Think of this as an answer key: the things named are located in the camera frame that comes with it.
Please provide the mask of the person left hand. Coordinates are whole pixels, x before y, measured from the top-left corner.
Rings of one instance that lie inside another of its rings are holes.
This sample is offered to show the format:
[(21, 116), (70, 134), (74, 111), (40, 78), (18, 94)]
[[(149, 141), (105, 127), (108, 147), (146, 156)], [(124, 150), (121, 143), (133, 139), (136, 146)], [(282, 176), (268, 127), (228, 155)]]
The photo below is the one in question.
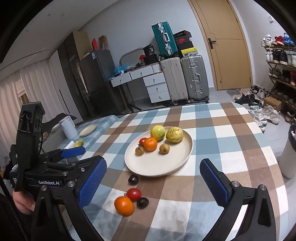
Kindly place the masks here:
[(30, 215), (34, 212), (36, 202), (28, 192), (15, 192), (13, 191), (13, 201), (16, 208), (25, 215)]

